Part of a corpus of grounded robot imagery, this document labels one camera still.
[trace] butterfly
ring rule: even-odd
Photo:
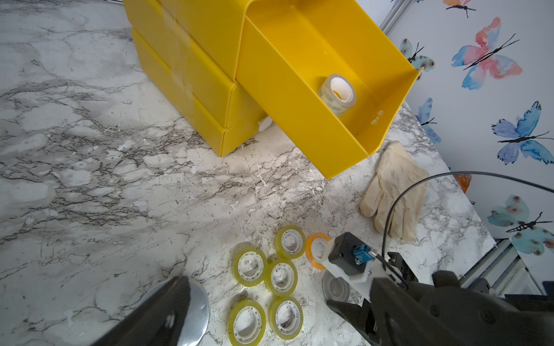
[[[413,47],[412,43],[407,39],[403,39],[400,43],[400,52],[404,54],[406,59],[414,66],[418,71],[421,69],[424,69],[425,71],[431,71],[435,68],[435,62],[431,58],[427,58],[423,55],[417,55],[423,48],[419,49],[419,43],[417,44],[415,48],[415,53],[412,55]]]
[[[469,65],[464,71],[471,68],[461,84],[462,87],[469,90],[481,89],[485,82],[487,71],[496,79],[516,76],[523,71],[512,59],[497,54],[501,49],[519,41],[515,40],[512,43],[508,43],[514,38],[515,34],[513,34],[502,46],[490,51],[495,46],[499,34],[500,18],[496,17],[492,24],[483,28],[483,30],[478,32],[475,36],[475,41],[479,44],[479,47],[474,45],[463,46],[460,48],[460,51],[452,57],[453,67]]]
[[[552,221],[539,221],[542,212],[534,221],[529,219],[529,208],[519,196],[510,195],[506,200],[506,207],[496,206],[491,215],[487,217],[489,222],[500,227],[517,225],[507,233],[516,232],[511,241],[517,251],[524,254],[542,255],[545,246],[554,252],[554,234],[538,227],[537,224],[551,223]]]
[[[537,141],[533,141],[535,138],[554,140],[554,138],[541,137],[550,131],[538,136],[529,136],[535,129],[535,126],[537,126],[540,116],[541,105],[536,101],[531,108],[525,112],[523,118],[516,118],[517,127],[506,119],[501,119],[498,123],[491,126],[495,135],[514,138],[513,140],[499,141],[499,143],[507,144],[498,152],[498,159],[504,161],[504,164],[514,163],[521,150],[524,157],[530,156],[535,160],[543,161],[545,164],[554,163],[554,157],[550,151]]]
[[[469,15],[468,15],[468,10],[470,11],[477,11],[476,9],[474,8],[469,8],[467,7],[465,4],[467,4],[468,2],[470,2],[471,0],[443,0],[443,3],[445,5],[448,5],[450,7],[448,7],[447,9],[451,9],[451,8],[459,8],[459,9],[464,9],[465,10],[465,15],[466,17],[469,18]]]
[[[436,122],[432,122],[435,118],[429,120],[431,117],[431,107],[433,107],[433,99],[428,98],[427,101],[419,107],[419,113],[416,118],[423,126],[423,129],[427,133],[427,136],[431,139],[431,142],[440,143],[442,139],[440,139],[439,135],[436,134],[435,131],[433,131],[433,129],[429,126],[429,124],[436,124]]]

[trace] yellow tape roll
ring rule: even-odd
[[[233,276],[239,284],[253,287],[261,283],[268,268],[264,253],[253,246],[246,246],[233,257]]]
[[[252,299],[240,301],[229,314],[227,332],[233,346],[256,346],[265,333],[265,313]]]
[[[268,266],[265,286],[278,297],[290,295],[298,283],[296,267],[288,259],[276,259]]]
[[[285,226],[277,232],[274,246],[280,257],[297,259],[306,250],[306,236],[298,226]]]
[[[325,267],[321,264],[321,255],[325,251],[325,246],[331,241],[327,235],[323,233],[316,233],[310,236],[306,241],[306,257],[312,267],[324,270]]]
[[[296,299],[280,297],[269,307],[268,320],[275,334],[283,340],[292,340],[302,330],[304,314]]]

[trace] black cable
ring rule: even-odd
[[[379,255],[379,254],[375,254],[375,258],[380,260],[381,263],[383,263],[390,271],[392,271],[399,279],[400,281],[402,281],[402,283],[404,284],[404,288],[405,289],[408,289],[408,283],[406,282],[406,280],[404,280],[404,278],[402,277],[402,275],[400,275],[395,269],[393,266],[391,266],[391,264],[389,262],[387,262],[387,260],[385,260],[383,258],[383,256]]]
[[[539,189],[542,189],[544,191],[548,191],[548,192],[551,192],[551,193],[554,193],[554,189],[551,189],[551,188],[548,188],[546,186],[542,186],[542,185],[539,185],[539,184],[535,184],[535,183],[531,183],[531,182],[528,182],[526,180],[522,180],[522,179],[518,179],[518,178],[514,178],[514,177],[509,177],[508,175],[503,175],[503,174],[496,174],[496,173],[490,173],[490,172],[476,172],[476,171],[460,171],[460,172],[447,172],[447,173],[441,173],[441,174],[435,174],[435,175],[431,175],[430,177],[428,178],[425,178],[425,179],[422,179],[418,182],[416,182],[415,184],[413,184],[412,186],[410,186],[409,188],[407,188],[403,193],[400,194],[400,196],[398,196],[398,198],[394,201],[394,203],[392,204],[390,210],[388,211],[388,215],[387,215],[387,221],[385,222],[384,224],[384,231],[383,231],[383,246],[381,248],[381,256],[384,258],[384,252],[385,252],[385,248],[387,247],[387,233],[388,233],[388,230],[390,228],[390,222],[391,222],[391,218],[392,218],[392,212],[394,211],[394,207],[396,206],[396,204],[398,203],[398,201],[400,201],[400,198],[404,197],[405,194],[407,194],[410,190],[412,190],[414,187],[416,187],[417,185],[420,185],[428,180],[431,180],[431,179],[434,179],[434,178],[438,178],[438,177],[444,177],[445,175],[456,175],[456,174],[475,174],[475,175],[490,175],[492,177],[497,177],[497,178],[504,178],[504,179],[508,179],[508,180],[513,180],[514,182],[518,182],[518,183],[522,183],[522,184],[526,184],[526,185],[529,185],[529,186],[533,186],[533,187],[536,187],[536,188],[539,188]]]

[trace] metal disc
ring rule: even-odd
[[[153,289],[146,292],[139,302],[139,305],[150,298],[167,281],[160,282]],[[188,306],[187,318],[184,320],[183,329],[179,336],[177,346],[195,346],[200,343],[208,329],[209,322],[209,300],[208,294],[202,284],[195,279],[188,278],[191,288],[191,302]]]

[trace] yellow plastic drawer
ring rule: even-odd
[[[317,94],[334,73],[357,94],[341,117]],[[379,150],[418,74],[354,0],[247,10],[237,81],[328,179]]]
[[[143,71],[206,140],[217,155],[227,155],[258,133],[258,122],[265,117],[264,113],[238,123],[231,128],[224,128],[196,96],[172,77],[170,67],[144,38],[135,29],[131,33]]]
[[[157,0],[125,2],[129,22],[223,127],[265,112],[210,58]]]

